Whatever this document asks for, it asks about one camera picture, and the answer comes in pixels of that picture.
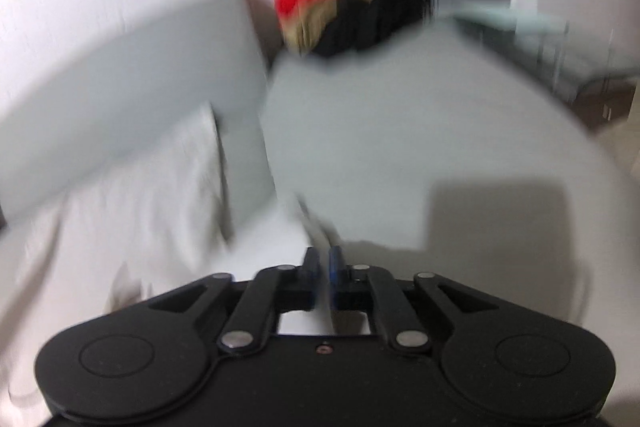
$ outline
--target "white blanket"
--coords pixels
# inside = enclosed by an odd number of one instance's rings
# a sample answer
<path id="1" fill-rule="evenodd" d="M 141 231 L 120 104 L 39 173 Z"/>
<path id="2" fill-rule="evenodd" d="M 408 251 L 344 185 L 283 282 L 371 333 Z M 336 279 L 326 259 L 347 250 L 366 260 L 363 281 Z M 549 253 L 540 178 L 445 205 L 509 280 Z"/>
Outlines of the white blanket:
<path id="1" fill-rule="evenodd" d="M 277 204 L 234 245 L 220 236 L 220 157 L 210 107 L 155 149 L 115 166 L 41 209 L 14 292 L 0 310 L 0 425 L 49 418 L 33 362 L 60 330 L 216 271 L 250 279 L 274 264 L 299 264 L 305 229 Z M 308 315 L 290 332 L 326 332 Z"/>

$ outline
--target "black cloth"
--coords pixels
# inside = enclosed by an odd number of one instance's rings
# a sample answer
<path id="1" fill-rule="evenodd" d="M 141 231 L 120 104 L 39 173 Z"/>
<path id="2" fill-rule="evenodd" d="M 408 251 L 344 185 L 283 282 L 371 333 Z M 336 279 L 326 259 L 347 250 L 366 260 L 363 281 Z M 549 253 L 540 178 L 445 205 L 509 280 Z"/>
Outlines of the black cloth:
<path id="1" fill-rule="evenodd" d="M 338 15 L 312 53 L 329 58 L 350 49 L 367 50 L 422 20 L 423 14 L 424 0 L 338 0 Z"/>

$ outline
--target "screw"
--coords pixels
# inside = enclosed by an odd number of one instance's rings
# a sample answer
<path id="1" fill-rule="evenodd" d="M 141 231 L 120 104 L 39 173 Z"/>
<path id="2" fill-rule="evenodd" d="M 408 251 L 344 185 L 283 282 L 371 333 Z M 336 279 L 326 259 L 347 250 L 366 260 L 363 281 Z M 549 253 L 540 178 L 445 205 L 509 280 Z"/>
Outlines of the screw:
<path id="1" fill-rule="evenodd" d="M 334 352 L 334 348 L 329 344 L 321 344 L 320 346 L 316 347 L 316 353 L 318 355 L 330 355 L 332 354 L 332 352 Z"/>
<path id="2" fill-rule="evenodd" d="M 422 347 L 429 342 L 429 337 L 421 331 L 406 330 L 398 333 L 396 342 L 402 347 Z"/>
<path id="3" fill-rule="evenodd" d="M 254 336 L 249 331 L 227 331 L 220 342 L 222 342 L 229 349 L 239 349 L 240 347 L 246 347 L 254 341 Z"/>

